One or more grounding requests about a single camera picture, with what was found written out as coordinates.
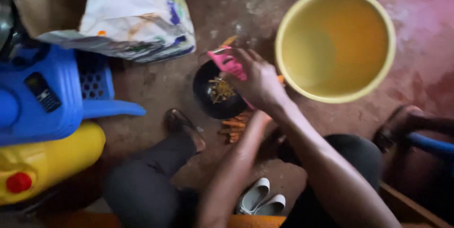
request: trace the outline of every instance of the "black bowl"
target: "black bowl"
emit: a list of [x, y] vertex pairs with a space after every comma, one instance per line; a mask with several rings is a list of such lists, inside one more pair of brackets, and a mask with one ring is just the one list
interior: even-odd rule
[[213, 103], [209, 94], [209, 89], [213, 84], [208, 81], [219, 76], [219, 72], [219, 68], [212, 60], [203, 64], [194, 77], [192, 91], [197, 102], [207, 115], [215, 119], [229, 119], [246, 110], [247, 103], [238, 92], [236, 92], [235, 96], [227, 98], [220, 103]]

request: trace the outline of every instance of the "yellow plastic bowl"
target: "yellow plastic bowl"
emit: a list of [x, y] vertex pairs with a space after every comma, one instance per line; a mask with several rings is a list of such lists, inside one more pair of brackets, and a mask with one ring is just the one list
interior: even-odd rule
[[380, 84], [395, 46], [392, 21], [376, 0], [299, 0], [279, 27], [276, 63], [302, 95], [345, 103]]

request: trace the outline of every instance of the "hand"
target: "hand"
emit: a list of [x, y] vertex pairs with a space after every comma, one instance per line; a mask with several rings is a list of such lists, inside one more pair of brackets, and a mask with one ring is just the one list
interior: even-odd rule
[[276, 69], [273, 65], [250, 49], [249, 53], [243, 49], [231, 49], [230, 51], [231, 55], [243, 65], [247, 80], [241, 81], [228, 72], [221, 72], [219, 76], [234, 87], [248, 102], [272, 116], [273, 111], [277, 110], [276, 107], [291, 101], [277, 79]]

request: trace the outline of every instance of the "dirt floor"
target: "dirt floor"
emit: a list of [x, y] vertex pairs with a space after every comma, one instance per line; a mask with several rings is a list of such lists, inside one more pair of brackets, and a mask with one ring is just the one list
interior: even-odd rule
[[[202, 189], [231, 147], [217, 134], [221, 122], [204, 114], [192, 95], [193, 76], [208, 60], [204, 53], [237, 34], [236, 46], [252, 48], [273, 61], [279, 23], [297, 0], [186, 1], [195, 27], [197, 51], [168, 62], [124, 63], [114, 68], [116, 98], [139, 103], [147, 114], [99, 120], [107, 136], [102, 160], [122, 158], [156, 144], [165, 137], [161, 124], [164, 112], [179, 108], [203, 129], [207, 149], [192, 158], [173, 181], [179, 187]], [[451, 109], [454, 102], [451, 87], [454, 80], [453, 0], [378, 1], [392, 17], [398, 44], [395, 63], [378, 89], [345, 104], [315, 102], [290, 90], [302, 112], [322, 135], [355, 133], [371, 138], [391, 111], [402, 103], [414, 103], [423, 110], [454, 117], [454, 109]], [[421, 164], [412, 166], [418, 173], [408, 179], [420, 183], [418, 190], [422, 190], [423, 181], [427, 176], [433, 176], [442, 163], [420, 150], [407, 157]], [[259, 177], [269, 178], [272, 193], [285, 195], [287, 210], [291, 209], [305, 184], [303, 169], [279, 160], [258, 163], [249, 180], [252, 183]]]

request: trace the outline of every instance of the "person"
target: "person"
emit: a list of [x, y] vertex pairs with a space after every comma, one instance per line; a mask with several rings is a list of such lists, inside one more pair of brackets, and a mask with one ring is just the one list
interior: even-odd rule
[[281, 227], [400, 227], [377, 194], [381, 153], [355, 135], [323, 138], [310, 125], [277, 79], [275, 67], [253, 50], [232, 50], [247, 80], [220, 77], [257, 108], [238, 143], [224, 156], [212, 181], [198, 196], [177, 190], [169, 179], [205, 148], [196, 127], [178, 110], [164, 122], [169, 136], [116, 167], [104, 198], [126, 227], [226, 227], [245, 188], [267, 123], [286, 135], [308, 185]]
[[437, 117], [414, 105], [399, 106], [374, 134], [372, 142], [383, 153], [395, 143], [415, 146], [442, 158], [454, 157], [454, 144], [425, 137], [416, 131], [428, 130], [454, 137], [454, 120]]

